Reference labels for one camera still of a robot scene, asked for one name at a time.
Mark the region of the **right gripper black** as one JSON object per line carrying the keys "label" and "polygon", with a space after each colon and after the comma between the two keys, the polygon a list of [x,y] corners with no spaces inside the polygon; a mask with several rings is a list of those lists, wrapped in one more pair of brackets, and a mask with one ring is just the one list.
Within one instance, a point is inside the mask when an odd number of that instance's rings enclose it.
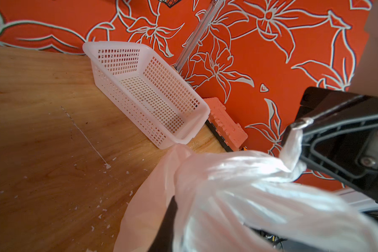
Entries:
{"label": "right gripper black", "polygon": [[293,125],[306,118],[300,160],[378,203],[378,97],[309,87]]}

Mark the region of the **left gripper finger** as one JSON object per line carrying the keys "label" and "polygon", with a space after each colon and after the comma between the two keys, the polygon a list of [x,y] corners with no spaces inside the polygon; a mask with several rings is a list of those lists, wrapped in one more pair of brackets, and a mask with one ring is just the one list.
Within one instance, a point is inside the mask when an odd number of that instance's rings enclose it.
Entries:
{"label": "left gripper finger", "polygon": [[170,204],[164,215],[158,233],[151,244],[148,252],[172,252],[174,238],[174,221],[177,213],[175,196],[171,198]]}

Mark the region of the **white printed plastic bag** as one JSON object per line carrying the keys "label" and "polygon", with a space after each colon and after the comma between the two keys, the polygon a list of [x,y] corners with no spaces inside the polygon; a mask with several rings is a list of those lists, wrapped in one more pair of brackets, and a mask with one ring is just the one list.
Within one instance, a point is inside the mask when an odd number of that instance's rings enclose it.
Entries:
{"label": "white printed plastic bag", "polygon": [[139,187],[114,251],[147,252],[175,196],[174,252],[273,252],[261,230],[331,252],[378,252],[378,223],[341,197],[296,183],[301,128],[279,157],[174,145]]}

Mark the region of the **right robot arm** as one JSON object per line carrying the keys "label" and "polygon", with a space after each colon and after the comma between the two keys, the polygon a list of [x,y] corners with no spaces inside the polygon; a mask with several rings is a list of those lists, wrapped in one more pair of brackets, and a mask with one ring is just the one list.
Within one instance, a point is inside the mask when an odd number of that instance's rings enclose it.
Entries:
{"label": "right robot arm", "polygon": [[290,131],[303,133],[300,159],[343,183],[338,192],[362,212],[378,211],[378,2],[365,24],[369,34],[348,92],[309,87]]}

